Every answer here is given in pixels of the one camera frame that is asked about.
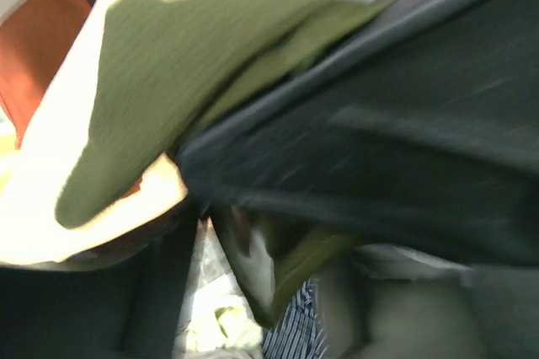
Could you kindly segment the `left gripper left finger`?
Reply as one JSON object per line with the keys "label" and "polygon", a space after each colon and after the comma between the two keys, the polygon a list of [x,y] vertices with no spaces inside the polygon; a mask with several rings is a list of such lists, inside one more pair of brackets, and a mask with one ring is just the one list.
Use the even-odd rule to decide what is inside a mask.
{"label": "left gripper left finger", "polygon": [[197,218],[98,271],[1,270],[3,358],[170,358]]}

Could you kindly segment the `olive green underwear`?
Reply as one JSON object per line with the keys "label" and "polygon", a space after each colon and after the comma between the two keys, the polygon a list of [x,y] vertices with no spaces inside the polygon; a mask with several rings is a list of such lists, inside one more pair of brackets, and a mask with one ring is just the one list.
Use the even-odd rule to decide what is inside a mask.
{"label": "olive green underwear", "polygon": [[208,207],[257,321],[355,245],[368,183],[334,115],[358,93],[334,54],[380,12],[364,0],[116,0],[95,78],[60,76],[1,198],[1,264],[86,271],[76,255],[146,225],[104,217],[164,153]]}

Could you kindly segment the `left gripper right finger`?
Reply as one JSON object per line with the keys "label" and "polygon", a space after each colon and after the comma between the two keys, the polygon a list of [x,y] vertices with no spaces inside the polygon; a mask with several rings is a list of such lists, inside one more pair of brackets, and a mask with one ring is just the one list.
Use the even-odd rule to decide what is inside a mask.
{"label": "left gripper right finger", "polygon": [[328,358],[536,358],[538,270],[357,249],[316,282]]}

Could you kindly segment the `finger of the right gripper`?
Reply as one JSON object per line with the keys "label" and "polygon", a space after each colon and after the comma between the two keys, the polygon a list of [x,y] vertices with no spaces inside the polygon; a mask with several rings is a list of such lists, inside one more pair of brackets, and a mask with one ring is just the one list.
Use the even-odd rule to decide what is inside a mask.
{"label": "finger of the right gripper", "polygon": [[452,260],[538,261],[538,0],[397,0],[191,138],[192,196]]}

